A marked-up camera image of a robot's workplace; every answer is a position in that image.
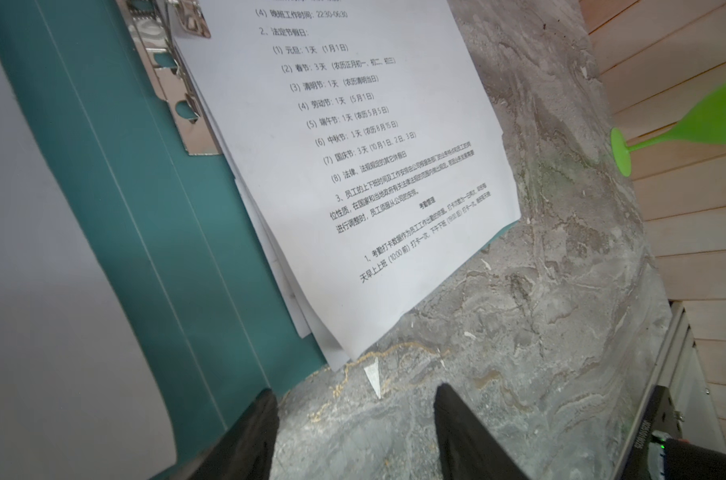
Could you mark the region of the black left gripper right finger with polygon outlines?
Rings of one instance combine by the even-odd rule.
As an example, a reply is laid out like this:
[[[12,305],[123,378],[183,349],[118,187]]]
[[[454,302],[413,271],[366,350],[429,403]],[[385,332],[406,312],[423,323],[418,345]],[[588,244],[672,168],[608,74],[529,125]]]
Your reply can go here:
[[[528,479],[448,383],[437,387],[434,421],[444,479]]]

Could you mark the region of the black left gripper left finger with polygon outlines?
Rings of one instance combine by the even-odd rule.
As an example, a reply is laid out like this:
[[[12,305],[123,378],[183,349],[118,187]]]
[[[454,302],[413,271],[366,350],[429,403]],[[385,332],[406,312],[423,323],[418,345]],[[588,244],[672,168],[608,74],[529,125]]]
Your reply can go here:
[[[279,430],[278,401],[262,390],[218,443],[171,479],[269,479]]]

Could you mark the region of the teal green folder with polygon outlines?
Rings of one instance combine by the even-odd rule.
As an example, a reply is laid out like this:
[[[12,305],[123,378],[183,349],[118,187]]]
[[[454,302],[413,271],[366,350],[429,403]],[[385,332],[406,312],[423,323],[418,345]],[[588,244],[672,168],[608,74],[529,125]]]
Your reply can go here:
[[[168,409],[178,464],[328,368],[221,156],[193,157],[113,1],[0,1],[0,61]]]

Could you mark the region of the printed paper sheet top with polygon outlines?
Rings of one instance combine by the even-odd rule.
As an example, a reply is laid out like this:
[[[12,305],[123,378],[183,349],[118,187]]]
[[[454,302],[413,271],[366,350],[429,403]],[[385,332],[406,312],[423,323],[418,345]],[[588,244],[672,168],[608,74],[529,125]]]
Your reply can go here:
[[[148,479],[176,444],[0,61],[0,479]]]

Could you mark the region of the printed paper sheet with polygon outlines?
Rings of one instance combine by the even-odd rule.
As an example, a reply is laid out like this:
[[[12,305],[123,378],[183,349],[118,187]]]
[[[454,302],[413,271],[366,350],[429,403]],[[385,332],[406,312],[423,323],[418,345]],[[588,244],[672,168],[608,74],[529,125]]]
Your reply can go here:
[[[350,357],[310,306],[309,301],[302,292],[295,275],[289,267],[288,261],[277,239],[268,227],[245,181],[238,172],[234,158],[226,148],[223,148],[223,151],[234,175],[238,193],[244,203],[249,219],[255,229],[257,238],[299,337],[306,338],[308,335],[312,335],[330,368],[334,371],[339,370],[350,360]]]
[[[176,444],[0,61],[0,479],[148,479]]]
[[[520,219],[445,1],[203,1],[176,48],[325,348],[355,359]]]

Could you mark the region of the printed paper sheet bottom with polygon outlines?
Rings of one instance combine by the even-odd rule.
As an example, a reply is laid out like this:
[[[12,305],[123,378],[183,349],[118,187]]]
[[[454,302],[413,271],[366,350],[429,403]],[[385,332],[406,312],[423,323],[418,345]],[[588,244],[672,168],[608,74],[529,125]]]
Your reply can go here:
[[[176,48],[325,348],[355,359],[520,219],[445,1],[203,1]]]

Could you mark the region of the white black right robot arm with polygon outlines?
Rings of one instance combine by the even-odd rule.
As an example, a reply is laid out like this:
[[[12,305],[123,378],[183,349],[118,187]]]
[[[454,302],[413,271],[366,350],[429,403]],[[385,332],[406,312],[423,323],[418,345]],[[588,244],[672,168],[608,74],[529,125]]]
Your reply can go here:
[[[726,453],[683,440],[669,389],[657,385],[617,478],[726,479]]]

